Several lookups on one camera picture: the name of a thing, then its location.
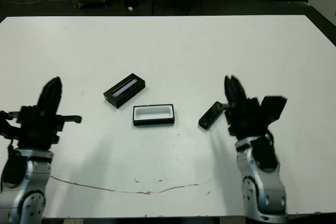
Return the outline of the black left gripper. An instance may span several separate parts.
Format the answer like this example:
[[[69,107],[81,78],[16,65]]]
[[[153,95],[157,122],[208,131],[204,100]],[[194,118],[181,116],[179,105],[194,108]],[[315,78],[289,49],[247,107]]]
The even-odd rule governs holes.
[[[5,113],[5,138],[17,140],[19,148],[47,151],[59,141],[66,122],[81,123],[79,115],[56,115],[61,100],[62,83],[51,79],[42,89],[37,106],[22,106],[20,111]]]

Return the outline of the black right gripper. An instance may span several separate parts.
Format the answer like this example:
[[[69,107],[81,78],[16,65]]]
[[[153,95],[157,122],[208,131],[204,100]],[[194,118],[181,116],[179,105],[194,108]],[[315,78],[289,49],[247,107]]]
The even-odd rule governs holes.
[[[268,134],[267,120],[264,115],[265,99],[259,103],[257,98],[247,98],[243,86],[234,75],[225,76],[224,89],[227,104],[230,105],[224,110],[229,134],[238,140]]]

